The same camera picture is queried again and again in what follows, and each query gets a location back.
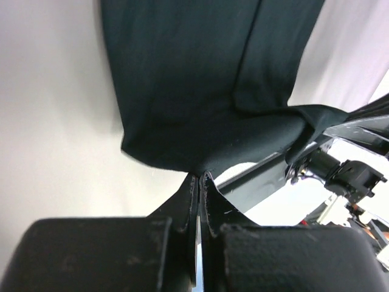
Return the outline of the black t shirt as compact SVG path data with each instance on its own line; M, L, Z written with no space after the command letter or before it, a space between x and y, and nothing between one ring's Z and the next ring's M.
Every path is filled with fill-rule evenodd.
M288 164L346 112L288 105L322 1L102 1L122 150L160 169L219 175Z

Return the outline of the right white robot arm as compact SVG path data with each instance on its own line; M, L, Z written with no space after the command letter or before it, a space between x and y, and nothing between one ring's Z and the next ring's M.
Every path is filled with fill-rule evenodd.
M387 223L373 219L361 208L360 201L373 197L373 188L388 178L364 162L340 162L329 155L336 138L388 158L388 96L352 112L345 123L328 128L294 164L287 165L283 155L275 153L221 183L218 189L237 208L247 211L287 182L317 179L335 196L319 205L303 222L327 225L339 219L344 226L369 231L373 246L383 250L388 246L383 229Z

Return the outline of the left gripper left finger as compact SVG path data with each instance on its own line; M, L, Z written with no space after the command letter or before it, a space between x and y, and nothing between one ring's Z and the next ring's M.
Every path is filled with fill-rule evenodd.
M198 178L146 217L48 218L32 224L2 291L190 291L196 285Z

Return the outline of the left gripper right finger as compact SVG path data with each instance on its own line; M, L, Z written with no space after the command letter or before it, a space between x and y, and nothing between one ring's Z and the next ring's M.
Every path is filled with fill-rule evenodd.
M388 277L361 231L264 227L199 181L205 291L387 291Z

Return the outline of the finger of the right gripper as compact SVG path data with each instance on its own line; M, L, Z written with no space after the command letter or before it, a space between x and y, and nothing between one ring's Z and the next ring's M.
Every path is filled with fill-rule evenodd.
M356 128L365 125L366 121L370 124L371 121L380 122L378 132L388 134L388 94L350 113L345 126L347 129Z
M285 186L286 170L284 155L276 153L218 184L218 190L245 213Z

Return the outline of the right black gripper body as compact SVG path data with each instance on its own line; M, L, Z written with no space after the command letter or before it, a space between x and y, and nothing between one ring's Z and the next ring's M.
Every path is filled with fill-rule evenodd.
M334 142L343 141L388 160L388 121L349 121L328 128L323 134L305 146L289 165L299 164L316 149L326 151Z

